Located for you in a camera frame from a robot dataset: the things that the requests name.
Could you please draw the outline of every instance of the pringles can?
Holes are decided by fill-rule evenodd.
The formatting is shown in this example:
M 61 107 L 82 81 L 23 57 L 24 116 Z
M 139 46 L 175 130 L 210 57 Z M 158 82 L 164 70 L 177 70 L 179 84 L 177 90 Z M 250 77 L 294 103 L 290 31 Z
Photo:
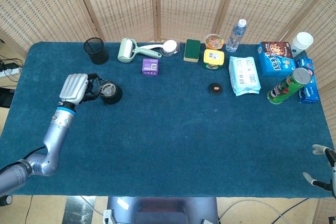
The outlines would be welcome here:
M 267 99 L 273 104 L 280 104 L 311 81 L 312 74 L 306 68 L 296 68 L 293 73 L 268 91 Z

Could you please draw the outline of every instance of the floor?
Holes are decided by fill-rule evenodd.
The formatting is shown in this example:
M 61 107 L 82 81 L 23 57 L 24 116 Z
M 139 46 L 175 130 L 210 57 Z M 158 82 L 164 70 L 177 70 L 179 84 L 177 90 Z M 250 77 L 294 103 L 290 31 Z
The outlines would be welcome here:
M 21 58 L 16 52 L 11 50 L 7 45 L 0 43 L 0 55 L 7 58 Z M 6 85 L 15 85 L 7 78 L 0 78 L 0 87 Z M 0 132 L 3 130 L 9 109 L 0 108 Z M 302 201 L 301 198 L 218 198 L 218 214 L 222 215 L 230 206 L 232 206 L 221 219 L 222 224 L 252 224 L 252 223 L 272 223 L 278 214 L 271 207 L 256 202 L 259 200 L 274 207 L 282 213 L 291 206 Z M 314 221 L 314 215 L 317 204 L 320 200 L 309 199 L 299 204 L 294 209 L 285 214 L 288 223 L 329 223 L 327 218 L 321 218 L 323 221 Z M 13 196 L 12 204 L 0 207 L 0 223 L 11 224 L 65 224 L 74 223 L 64 221 L 67 196 Z M 107 197 L 96 197 L 93 200 L 94 207 L 98 212 L 103 212 L 107 205 Z M 93 212 L 92 224 L 102 223 L 101 216 Z M 277 220 L 278 224 L 286 223 L 282 219 Z

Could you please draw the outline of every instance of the table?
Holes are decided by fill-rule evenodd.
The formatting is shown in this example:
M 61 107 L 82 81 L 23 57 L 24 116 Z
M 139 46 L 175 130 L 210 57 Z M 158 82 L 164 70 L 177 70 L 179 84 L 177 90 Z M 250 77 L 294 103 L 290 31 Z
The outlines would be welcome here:
M 225 52 L 224 66 L 211 71 L 202 58 L 183 61 L 181 44 L 178 55 L 160 60 L 158 77 L 142 75 L 142 55 L 118 62 L 119 45 L 106 44 L 110 59 L 99 66 L 81 42 L 31 47 L 0 139 L 0 167 L 43 144 L 67 75 L 96 72 L 117 83 L 123 97 L 115 105 L 95 100 L 77 106 L 57 173 L 31 176 L 15 194 L 330 196 L 302 176 L 331 178 L 326 158 L 311 147 L 332 146 L 321 103 L 299 104 L 296 95 L 269 103 L 266 93 L 281 78 L 261 76 L 257 45 Z M 229 56 L 255 57 L 259 95 L 235 97 Z M 221 95 L 208 92 L 212 82 L 222 85 Z

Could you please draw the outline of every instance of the green sponge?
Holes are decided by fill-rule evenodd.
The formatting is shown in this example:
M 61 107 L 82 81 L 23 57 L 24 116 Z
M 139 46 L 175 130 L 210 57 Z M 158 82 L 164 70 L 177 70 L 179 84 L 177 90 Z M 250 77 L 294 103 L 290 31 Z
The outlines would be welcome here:
M 184 50 L 183 60 L 190 62 L 198 62 L 199 60 L 199 48 L 201 46 L 201 42 L 199 40 L 187 39 Z

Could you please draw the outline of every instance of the purple box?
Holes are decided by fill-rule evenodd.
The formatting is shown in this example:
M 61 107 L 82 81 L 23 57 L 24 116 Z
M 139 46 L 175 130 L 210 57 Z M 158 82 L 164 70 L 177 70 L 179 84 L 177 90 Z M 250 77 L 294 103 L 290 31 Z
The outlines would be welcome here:
M 142 60 L 142 74 L 144 76 L 157 76 L 159 73 L 158 59 L 143 59 Z

